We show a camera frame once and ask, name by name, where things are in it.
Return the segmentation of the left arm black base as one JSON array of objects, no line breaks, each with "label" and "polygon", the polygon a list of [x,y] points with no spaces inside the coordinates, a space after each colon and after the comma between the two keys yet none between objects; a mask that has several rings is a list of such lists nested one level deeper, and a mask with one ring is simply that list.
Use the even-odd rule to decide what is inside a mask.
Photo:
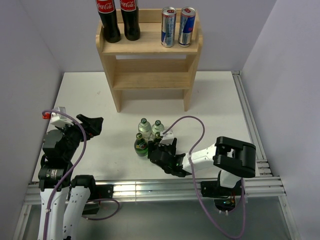
[{"label": "left arm black base", "polygon": [[87,203],[84,206],[83,215],[96,215],[100,210],[100,201],[97,199],[111,199],[113,197],[114,186],[112,184],[98,184],[95,187],[95,192],[90,195]]}]

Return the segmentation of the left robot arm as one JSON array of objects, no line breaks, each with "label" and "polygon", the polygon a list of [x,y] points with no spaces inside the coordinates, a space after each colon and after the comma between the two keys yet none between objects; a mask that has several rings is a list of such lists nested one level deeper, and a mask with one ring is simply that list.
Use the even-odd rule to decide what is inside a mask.
[{"label": "left robot arm", "polygon": [[104,119],[78,114],[76,118],[61,109],[44,111],[43,119],[55,126],[46,133],[38,173],[41,215],[40,240],[74,240],[87,200],[98,188],[92,175],[72,177],[72,158],[80,143],[100,135]]}]

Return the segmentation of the silver blue can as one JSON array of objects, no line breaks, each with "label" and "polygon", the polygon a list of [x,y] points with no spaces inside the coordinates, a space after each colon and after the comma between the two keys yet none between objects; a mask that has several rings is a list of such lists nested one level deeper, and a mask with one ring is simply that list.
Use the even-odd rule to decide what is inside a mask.
[{"label": "silver blue can", "polygon": [[168,6],[162,9],[161,44],[165,48],[171,48],[175,43],[176,16],[174,7]]},{"label": "silver blue can", "polygon": [[196,19],[196,11],[192,7],[184,7],[180,12],[180,25],[178,44],[182,47],[188,47],[192,41],[192,34]]}]

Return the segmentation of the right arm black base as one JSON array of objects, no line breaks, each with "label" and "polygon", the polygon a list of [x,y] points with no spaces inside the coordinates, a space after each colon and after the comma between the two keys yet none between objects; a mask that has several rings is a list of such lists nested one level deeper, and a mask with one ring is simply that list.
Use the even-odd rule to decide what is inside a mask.
[{"label": "right arm black base", "polygon": [[219,211],[232,211],[237,206],[236,196],[242,195],[242,185],[239,180],[235,187],[227,188],[219,185],[218,181],[201,181],[201,195],[213,198],[214,205]]}]

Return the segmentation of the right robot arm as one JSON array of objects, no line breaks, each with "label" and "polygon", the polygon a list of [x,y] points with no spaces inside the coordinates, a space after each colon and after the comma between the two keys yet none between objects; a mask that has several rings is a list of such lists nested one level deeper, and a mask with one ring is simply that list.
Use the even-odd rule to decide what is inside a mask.
[{"label": "right robot arm", "polygon": [[170,144],[149,142],[147,158],[166,174],[179,178],[196,171],[219,168],[216,189],[229,194],[241,178],[256,176],[256,146],[252,143],[220,136],[216,143],[193,153],[177,154],[177,138]]}]

